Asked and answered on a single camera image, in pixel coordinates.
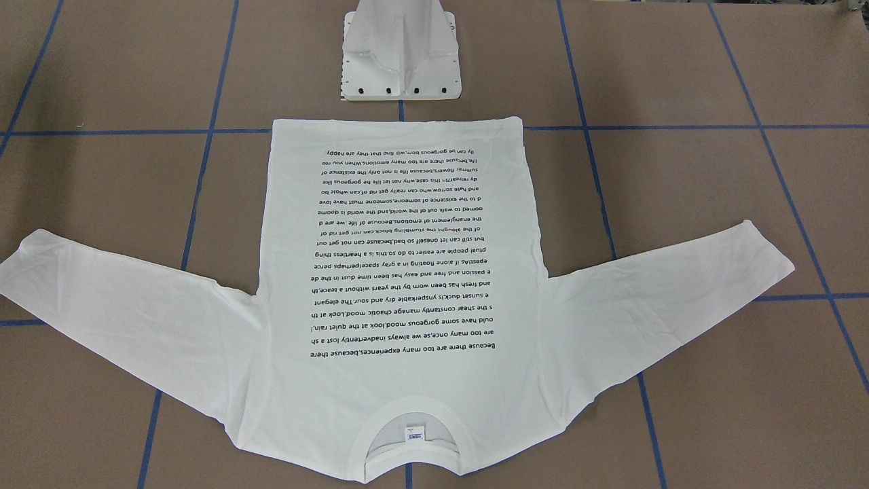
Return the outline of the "white long-sleeve printed shirt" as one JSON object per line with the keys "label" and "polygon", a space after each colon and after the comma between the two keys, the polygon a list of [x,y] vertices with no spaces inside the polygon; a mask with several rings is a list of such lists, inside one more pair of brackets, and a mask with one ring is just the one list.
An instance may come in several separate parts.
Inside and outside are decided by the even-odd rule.
{"label": "white long-sleeve printed shirt", "polygon": [[44,230],[2,294],[237,448],[339,479],[499,463],[794,270],[744,221],[550,278],[517,117],[271,134],[253,296]]}

